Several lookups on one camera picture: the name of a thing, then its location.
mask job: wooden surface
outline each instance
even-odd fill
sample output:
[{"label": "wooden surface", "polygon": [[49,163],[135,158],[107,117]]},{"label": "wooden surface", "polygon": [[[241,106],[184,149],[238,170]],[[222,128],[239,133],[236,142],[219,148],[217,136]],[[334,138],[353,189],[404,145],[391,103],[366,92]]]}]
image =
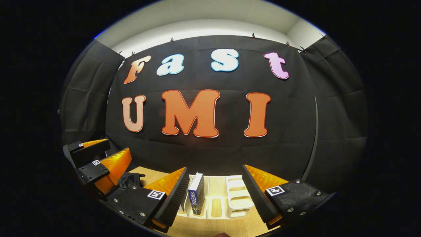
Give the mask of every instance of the wooden surface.
[{"label": "wooden surface", "polygon": [[[143,167],[137,167],[130,172],[146,175],[140,178],[143,186],[167,175],[167,173],[149,170]],[[267,233],[268,229],[258,215],[256,207],[253,206],[246,216],[234,219],[209,220],[177,215],[166,235],[172,237],[214,237],[216,234],[222,232],[227,233],[231,237],[254,237]]]}]

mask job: white plastic holder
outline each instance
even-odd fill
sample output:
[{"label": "white plastic holder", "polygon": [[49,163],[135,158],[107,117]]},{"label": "white plastic holder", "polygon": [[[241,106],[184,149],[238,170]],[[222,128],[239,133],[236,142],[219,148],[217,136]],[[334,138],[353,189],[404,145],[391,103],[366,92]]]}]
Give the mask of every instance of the white plastic holder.
[{"label": "white plastic holder", "polygon": [[228,218],[238,218],[247,215],[254,203],[242,180],[242,175],[226,177],[226,192],[228,196]]}]

